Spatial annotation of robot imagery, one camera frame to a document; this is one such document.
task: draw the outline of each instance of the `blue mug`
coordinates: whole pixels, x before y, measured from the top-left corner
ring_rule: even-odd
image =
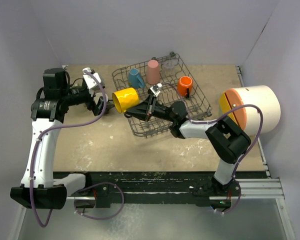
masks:
[[[129,71],[128,83],[134,89],[138,89],[138,88],[144,89],[146,87],[145,82],[142,79],[142,76],[141,76],[139,70],[136,68],[132,68]]]

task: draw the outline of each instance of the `pink cup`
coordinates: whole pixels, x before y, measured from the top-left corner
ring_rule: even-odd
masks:
[[[146,69],[146,81],[148,84],[155,85],[160,81],[160,65],[156,60],[150,60]]]

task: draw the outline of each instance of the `blue mug handle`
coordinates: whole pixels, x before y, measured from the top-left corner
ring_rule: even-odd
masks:
[[[138,74],[138,75],[136,76],[136,78],[139,80],[139,87],[142,88],[142,89],[144,89],[144,88],[146,87],[146,85],[145,85],[145,83],[144,83],[142,77],[140,76],[140,74]]]

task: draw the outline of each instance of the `metal wire basket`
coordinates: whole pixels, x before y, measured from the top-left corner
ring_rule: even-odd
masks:
[[[184,61],[177,53],[171,52],[167,56],[163,56],[160,58],[153,57],[152,59],[157,60],[160,64],[160,83],[170,83],[173,86],[177,87],[179,78],[181,78],[182,76],[189,76],[193,79],[193,86],[192,91],[190,93],[190,97],[184,98],[187,104],[188,113],[190,114],[192,119],[203,120],[204,118],[210,117],[212,115],[212,107],[209,101],[198,86],[196,80],[190,73]],[[173,75],[163,75],[162,73],[162,66],[167,60],[174,60],[177,63]],[[145,88],[136,89],[140,98],[140,102],[144,101],[149,95],[148,88],[151,87],[151,85],[146,82],[146,69],[148,66],[148,61],[140,62],[134,65],[122,67],[115,70],[112,73],[112,78],[116,90],[119,91],[122,89],[130,88],[128,84],[128,74],[131,69],[136,68],[141,73],[141,76],[146,85]],[[158,96],[157,100],[160,104],[169,107],[172,103],[178,101],[179,98],[180,97],[178,93],[172,87],[168,85],[163,85],[161,93]],[[169,126],[171,125],[171,122],[156,117],[152,117],[147,122],[140,121],[134,117],[127,118],[127,120],[130,124],[132,133],[137,137],[148,137],[157,135],[158,133],[163,133],[167,131],[169,129]]]

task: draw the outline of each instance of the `yellow panel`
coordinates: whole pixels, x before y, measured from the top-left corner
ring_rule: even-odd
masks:
[[[223,114],[231,110],[231,106],[228,102],[228,99],[227,99],[227,96],[225,93],[222,93],[221,97],[219,98],[219,105],[220,105],[220,108],[221,108],[221,111]],[[238,125],[238,122],[237,122],[233,112],[228,114],[228,116]]]

